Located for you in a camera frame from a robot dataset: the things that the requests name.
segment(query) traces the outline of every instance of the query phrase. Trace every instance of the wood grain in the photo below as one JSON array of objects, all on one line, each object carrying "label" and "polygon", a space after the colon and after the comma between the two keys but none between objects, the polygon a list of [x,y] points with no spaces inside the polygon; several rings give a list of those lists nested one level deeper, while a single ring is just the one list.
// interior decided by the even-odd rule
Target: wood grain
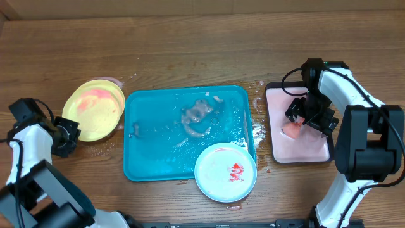
[{"label": "wood grain", "polygon": [[[237,84],[251,104],[262,98],[251,114],[254,129],[265,132],[255,138],[258,181],[241,210],[207,199],[194,180],[130,182],[122,171],[122,130],[104,142],[79,143],[69,158],[54,158],[54,165],[95,207],[122,210],[142,222],[302,218],[324,197],[336,168],[333,162],[273,161],[263,94],[267,83],[312,57],[345,61],[372,95],[405,106],[404,11],[6,22],[0,37],[0,136],[13,125],[8,105],[18,98],[41,99],[60,115],[70,94],[94,77],[125,81],[126,96],[140,89]],[[11,153],[0,148],[4,183]],[[372,190],[353,218],[367,227],[405,227],[404,191],[404,184]],[[2,218],[0,226],[7,221]]]}]

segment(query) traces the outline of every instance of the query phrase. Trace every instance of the water splash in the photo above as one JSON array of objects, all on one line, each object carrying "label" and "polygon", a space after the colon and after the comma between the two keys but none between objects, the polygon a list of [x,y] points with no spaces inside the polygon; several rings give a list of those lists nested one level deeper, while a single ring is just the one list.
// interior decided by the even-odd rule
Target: water splash
[{"label": "water splash", "polygon": [[252,120],[253,127],[253,140],[255,149],[263,149],[263,146],[260,146],[260,143],[266,141],[266,128],[261,122],[256,122]]},{"label": "water splash", "polygon": [[254,107],[254,109],[256,110],[256,112],[257,113],[259,113],[259,110],[258,110],[258,101],[262,101],[263,99],[261,99],[261,97],[256,97],[256,98],[254,98],[253,99],[253,107]]}]

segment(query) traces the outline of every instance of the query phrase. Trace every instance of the black cable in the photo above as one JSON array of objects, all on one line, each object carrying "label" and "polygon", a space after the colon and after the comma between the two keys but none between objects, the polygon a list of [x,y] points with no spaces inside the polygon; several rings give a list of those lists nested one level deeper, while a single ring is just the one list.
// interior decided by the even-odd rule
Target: black cable
[{"label": "black cable", "polygon": [[292,74],[292,73],[294,73],[294,72],[297,72],[297,71],[301,71],[301,67],[291,70],[291,71],[288,72],[288,73],[284,76],[284,78],[281,80],[281,89],[282,89],[286,94],[288,94],[288,95],[290,95],[290,96],[304,96],[304,95],[306,95],[306,92],[301,93],[301,94],[292,94],[292,93],[290,93],[289,91],[286,91],[286,90],[285,90],[285,87],[284,87],[284,81],[285,81],[285,79],[287,79],[287,77],[290,76],[290,74]]},{"label": "black cable", "polygon": [[[336,70],[332,70],[330,68],[325,68],[324,70],[335,73],[336,75],[339,75],[339,76],[343,77],[344,79],[346,79],[347,81],[349,81],[350,84],[352,84],[354,86],[354,88],[356,88],[356,90],[360,93],[360,95],[362,95],[362,97],[364,97],[364,100],[367,101],[367,103],[369,103],[372,107],[374,107],[374,109],[376,109],[379,112],[379,114],[383,117],[383,119],[387,122],[388,126],[394,132],[394,135],[395,135],[396,139],[398,140],[398,142],[399,142],[399,144],[401,146],[402,153],[403,153],[403,159],[404,159],[404,162],[405,162],[405,145],[404,145],[404,142],[403,142],[401,136],[399,135],[397,129],[394,127],[392,122],[389,120],[388,116],[381,110],[381,108],[378,107],[370,99],[370,97],[364,93],[364,91],[360,88],[360,86],[357,83],[355,83],[352,79],[350,79],[347,75],[344,75],[343,73],[340,73],[340,72],[338,72]],[[338,228],[341,227],[341,225],[343,223],[343,220],[344,220],[344,217],[346,216],[346,214],[350,210],[350,207],[352,207],[352,205],[355,202],[355,200],[357,199],[357,197],[360,194],[363,194],[364,190],[371,189],[371,188],[374,188],[374,187],[392,187],[392,186],[395,186],[395,185],[401,183],[404,180],[404,178],[405,178],[405,168],[402,170],[401,176],[397,180],[395,180],[394,182],[391,182],[391,183],[388,183],[388,184],[372,184],[372,185],[369,185],[369,186],[359,188],[358,191],[356,192],[356,194],[350,200],[349,204],[346,206],[345,210],[343,211],[343,214],[342,214],[342,216],[341,216],[341,218],[339,220],[339,223],[338,223],[337,227]]]},{"label": "black cable", "polygon": [[21,204],[20,204],[20,179],[21,179],[21,172],[23,170],[23,142],[21,142],[18,139],[1,139],[0,143],[9,143],[9,142],[17,142],[18,143],[18,147],[20,148],[20,154],[18,156],[18,163],[17,163],[17,176],[15,179],[15,193],[14,193],[14,197],[15,197],[15,206],[16,206],[16,212],[17,212],[17,221],[18,221],[18,225],[20,226],[20,228],[25,228],[25,224],[24,224],[24,219],[23,219],[23,215],[21,212]]},{"label": "black cable", "polygon": [[49,118],[51,118],[51,123],[53,124],[54,121],[55,121],[55,118],[54,118],[54,116],[53,116],[53,112],[52,112],[51,109],[48,107],[48,105],[46,105],[45,102],[43,102],[43,101],[41,101],[41,100],[39,100],[39,99],[34,99],[34,101],[36,101],[36,102],[38,102],[38,103],[40,103],[40,104],[42,104],[42,105],[44,105],[44,106],[46,107],[46,109],[47,109],[48,112],[49,112]]}]

